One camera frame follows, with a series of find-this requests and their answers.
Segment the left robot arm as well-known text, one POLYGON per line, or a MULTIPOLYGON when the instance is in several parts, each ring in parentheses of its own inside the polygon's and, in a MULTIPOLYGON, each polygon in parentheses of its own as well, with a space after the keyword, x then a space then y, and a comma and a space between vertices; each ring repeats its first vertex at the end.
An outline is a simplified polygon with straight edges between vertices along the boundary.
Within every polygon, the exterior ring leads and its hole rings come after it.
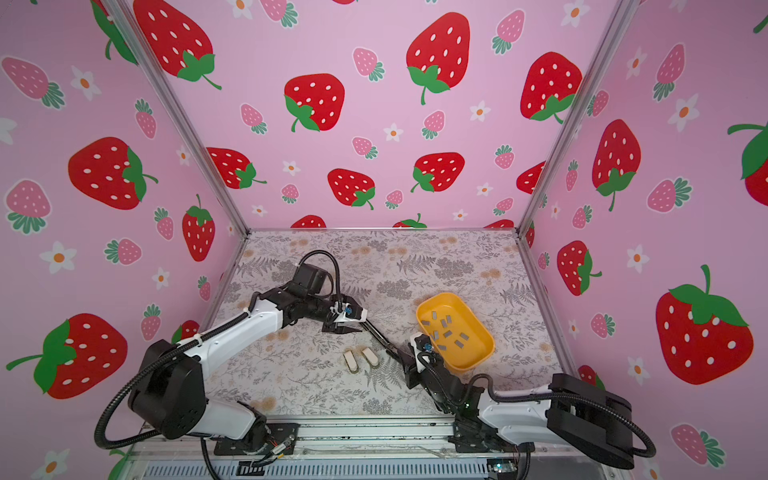
POLYGON ((176 344, 165 340, 152 344, 139 372, 97 421, 96 446, 112 450, 155 436, 168 440, 194 436, 226 439, 248 453, 263 450, 270 437, 265 416, 245 403, 207 397, 205 381, 246 347, 302 319, 319 321, 324 332, 343 335, 366 321, 367 311, 342 293, 338 271, 328 273, 302 258, 290 281, 254 293, 247 307, 228 322, 176 344), (108 439, 109 421, 122 402, 150 425, 150 431, 108 439))

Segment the black stapler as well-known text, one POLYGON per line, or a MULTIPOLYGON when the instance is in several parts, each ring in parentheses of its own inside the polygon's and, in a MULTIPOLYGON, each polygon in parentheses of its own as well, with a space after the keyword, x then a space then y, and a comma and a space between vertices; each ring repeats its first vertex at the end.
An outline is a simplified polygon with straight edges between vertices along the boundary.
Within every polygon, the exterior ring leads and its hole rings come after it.
POLYGON ((385 352, 394 360, 402 362, 404 357, 400 348, 392 343, 377 327, 375 327, 370 321, 361 323, 361 326, 368 331, 385 350, 385 352))

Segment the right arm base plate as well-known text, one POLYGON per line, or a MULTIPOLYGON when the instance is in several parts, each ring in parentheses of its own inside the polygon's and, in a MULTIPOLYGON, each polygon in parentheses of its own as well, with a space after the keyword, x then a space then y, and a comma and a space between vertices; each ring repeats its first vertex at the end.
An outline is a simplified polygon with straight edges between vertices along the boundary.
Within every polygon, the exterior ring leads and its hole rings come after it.
POLYGON ((524 442, 510 443, 498 435, 498 430, 483 422, 456 417, 453 433, 448 442, 455 446, 458 453, 533 453, 535 444, 524 442))

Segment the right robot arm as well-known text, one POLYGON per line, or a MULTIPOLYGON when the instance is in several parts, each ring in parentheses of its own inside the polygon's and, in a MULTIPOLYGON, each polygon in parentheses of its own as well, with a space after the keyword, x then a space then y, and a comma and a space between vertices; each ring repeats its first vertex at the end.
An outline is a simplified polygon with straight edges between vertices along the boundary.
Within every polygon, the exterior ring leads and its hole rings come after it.
POLYGON ((574 376, 556 373, 543 387, 501 392, 488 374, 462 381, 432 348, 390 346, 386 352, 403 367, 408 388, 423 388, 453 417, 449 442, 461 453, 529 453, 537 444, 562 444, 620 470, 657 453, 632 420, 628 400, 574 376))

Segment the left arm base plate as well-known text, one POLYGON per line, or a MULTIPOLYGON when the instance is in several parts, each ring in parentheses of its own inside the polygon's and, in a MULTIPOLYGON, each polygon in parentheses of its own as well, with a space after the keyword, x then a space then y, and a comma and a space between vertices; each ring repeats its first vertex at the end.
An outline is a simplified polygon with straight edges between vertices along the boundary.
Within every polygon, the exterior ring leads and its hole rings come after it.
POLYGON ((255 455, 266 457, 291 455, 298 438, 298 423, 266 423, 254 426, 244 439, 222 438, 216 441, 215 456, 255 455))

